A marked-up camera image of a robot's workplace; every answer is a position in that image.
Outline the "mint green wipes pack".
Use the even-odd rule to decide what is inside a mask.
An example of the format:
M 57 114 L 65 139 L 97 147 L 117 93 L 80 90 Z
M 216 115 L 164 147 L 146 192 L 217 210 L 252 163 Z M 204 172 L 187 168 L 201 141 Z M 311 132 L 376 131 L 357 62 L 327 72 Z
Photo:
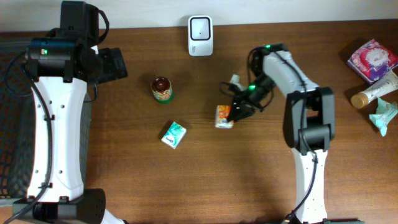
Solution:
M 374 114 L 369 115 L 370 121 L 379 129 L 381 136 L 387 133 L 387 125 L 397 115 L 397 103 L 389 103 L 381 98 L 377 99 L 377 108 Z

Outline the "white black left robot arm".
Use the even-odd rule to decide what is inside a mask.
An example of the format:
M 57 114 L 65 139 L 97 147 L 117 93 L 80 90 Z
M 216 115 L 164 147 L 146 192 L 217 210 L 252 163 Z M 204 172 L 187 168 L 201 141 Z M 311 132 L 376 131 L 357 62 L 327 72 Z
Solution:
M 81 174 L 81 120 L 87 88 L 127 77 L 119 48 L 100 48 L 106 14 L 84 1 L 63 1 L 60 25 L 34 38 L 21 69 L 33 92 L 33 173 L 11 220 L 30 223 L 119 223 L 102 189 L 86 189 Z

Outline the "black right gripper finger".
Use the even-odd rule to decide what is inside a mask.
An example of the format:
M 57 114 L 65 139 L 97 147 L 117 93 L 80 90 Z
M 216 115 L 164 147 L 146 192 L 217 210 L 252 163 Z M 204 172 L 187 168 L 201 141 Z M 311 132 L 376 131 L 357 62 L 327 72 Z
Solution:
M 238 122 L 239 120 L 246 119 L 252 116 L 256 110 L 252 107 L 239 107 L 233 110 L 233 121 Z
M 240 106 L 238 104 L 232 104 L 226 120 L 228 122 L 237 121 L 239 120 L 239 116 L 240 116 Z

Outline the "teal tissue pack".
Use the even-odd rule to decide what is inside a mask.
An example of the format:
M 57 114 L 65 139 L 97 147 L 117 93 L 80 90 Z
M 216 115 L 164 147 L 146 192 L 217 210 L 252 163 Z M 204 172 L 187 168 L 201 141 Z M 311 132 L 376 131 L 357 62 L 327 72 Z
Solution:
M 172 149 L 176 149 L 186 133 L 187 130 L 183 126 L 173 122 L 163 135 L 161 141 Z

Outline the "red purple pad package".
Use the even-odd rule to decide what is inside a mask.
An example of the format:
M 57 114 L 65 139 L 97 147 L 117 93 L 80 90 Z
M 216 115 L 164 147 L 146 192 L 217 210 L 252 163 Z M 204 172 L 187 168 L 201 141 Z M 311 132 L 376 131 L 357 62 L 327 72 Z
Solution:
M 372 39 L 356 50 L 347 64 L 368 84 L 373 84 L 397 67 L 397 55 Z

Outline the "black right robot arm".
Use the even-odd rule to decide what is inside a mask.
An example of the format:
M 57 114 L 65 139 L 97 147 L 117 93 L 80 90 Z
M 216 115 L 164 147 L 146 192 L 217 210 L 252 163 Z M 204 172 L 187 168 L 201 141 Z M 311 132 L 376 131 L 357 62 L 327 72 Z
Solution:
M 325 163 L 335 137 L 335 99 L 331 88 L 311 81 L 283 43 L 253 48 L 247 58 L 246 88 L 229 83 L 233 92 L 227 121 L 237 122 L 264 111 L 261 101 L 278 88 L 285 97 L 283 135 L 296 171 L 296 202 L 282 223 L 327 223 L 324 201 Z

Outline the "orange tissue pack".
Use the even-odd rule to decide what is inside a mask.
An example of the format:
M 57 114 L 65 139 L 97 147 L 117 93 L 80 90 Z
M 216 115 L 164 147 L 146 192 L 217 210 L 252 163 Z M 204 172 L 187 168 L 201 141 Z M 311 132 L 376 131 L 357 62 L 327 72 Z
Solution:
M 228 105 L 218 105 L 215 113 L 215 127 L 221 129 L 231 129 L 233 127 L 232 121 L 227 121 L 231 107 Z

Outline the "brown lid sauce jar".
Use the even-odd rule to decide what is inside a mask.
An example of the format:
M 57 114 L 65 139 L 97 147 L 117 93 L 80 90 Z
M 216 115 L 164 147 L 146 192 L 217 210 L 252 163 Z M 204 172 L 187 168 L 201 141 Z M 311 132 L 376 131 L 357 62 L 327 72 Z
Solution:
M 151 82 L 151 90 L 154 98 L 162 104 L 167 104 L 173 100 L 174 93 L 171 81 L 166 77 L 157 77 Z

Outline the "cream tube gold cap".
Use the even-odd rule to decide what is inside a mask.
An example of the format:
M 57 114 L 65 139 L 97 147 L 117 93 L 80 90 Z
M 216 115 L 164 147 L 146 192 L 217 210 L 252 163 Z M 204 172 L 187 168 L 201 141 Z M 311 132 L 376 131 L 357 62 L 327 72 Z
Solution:
M 396 90 L 397 75 L 391 70 L 366 90 L 353 95 L 350 102 L 355 108 L 361 109 L 373 100 Z

